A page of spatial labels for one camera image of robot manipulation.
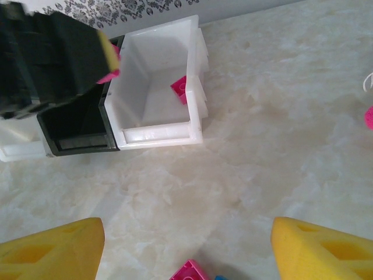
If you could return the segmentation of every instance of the pink toy block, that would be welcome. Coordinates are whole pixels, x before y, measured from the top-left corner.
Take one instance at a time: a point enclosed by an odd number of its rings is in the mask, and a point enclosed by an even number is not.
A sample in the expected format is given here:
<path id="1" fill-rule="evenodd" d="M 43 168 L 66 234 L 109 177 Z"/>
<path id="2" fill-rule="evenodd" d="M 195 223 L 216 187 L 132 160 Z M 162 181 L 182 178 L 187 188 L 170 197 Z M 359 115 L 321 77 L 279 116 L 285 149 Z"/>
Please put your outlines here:
<path id="1" fill-rule="evenodd" d="M 121 60 L 121 55 L 119 54 L 119 52 L 121 50 L 117 46 L 115 46 L 115 45 L 112 45 L 112 47 L 114 48 L 115 52 L 117 53 L 117 56 L 118 56 L 119 60 Z M 97 83 L 98 84 L 102 84 L 102 83 L 110 82 L 112 79 L 118 77 L 120 73 L 121 73 L 121 71 L 119 69 L 117 69 L 114 72 L 112 72 L 112 73 L 106 75 L 105 77 L 103 77 Z"/>
<path id="2" fill-rule="evenodd" d="M 196 261 L 188 260 L 170 280 L 210 280 L 210 278 Z"/>
<path id="3" fill-rule="evenodd" d="M 182 77 L 180 80 L 176 81 L 171 85 L 174 93 L 179 97 L 181 103 L 185 105 L 187 103 L 187 96 L 185 94 L 185 86 L 187 84 L 187 76 Z"/>

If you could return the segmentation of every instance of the marble floor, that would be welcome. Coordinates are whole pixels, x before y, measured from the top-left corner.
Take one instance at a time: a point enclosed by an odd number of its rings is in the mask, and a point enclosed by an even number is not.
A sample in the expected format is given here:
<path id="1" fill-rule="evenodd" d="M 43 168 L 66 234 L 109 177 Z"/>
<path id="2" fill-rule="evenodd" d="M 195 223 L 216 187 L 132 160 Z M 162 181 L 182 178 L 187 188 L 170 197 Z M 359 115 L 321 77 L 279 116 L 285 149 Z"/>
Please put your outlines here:
<path id="1" fill-rule="evenodd" d="M 369 0 L 307 0 L 203 26 L 205 143 L 0 163 L 0 242 L 90 216 L 97 279 L 279 279 L 275 216 L 373 239 Z"/>

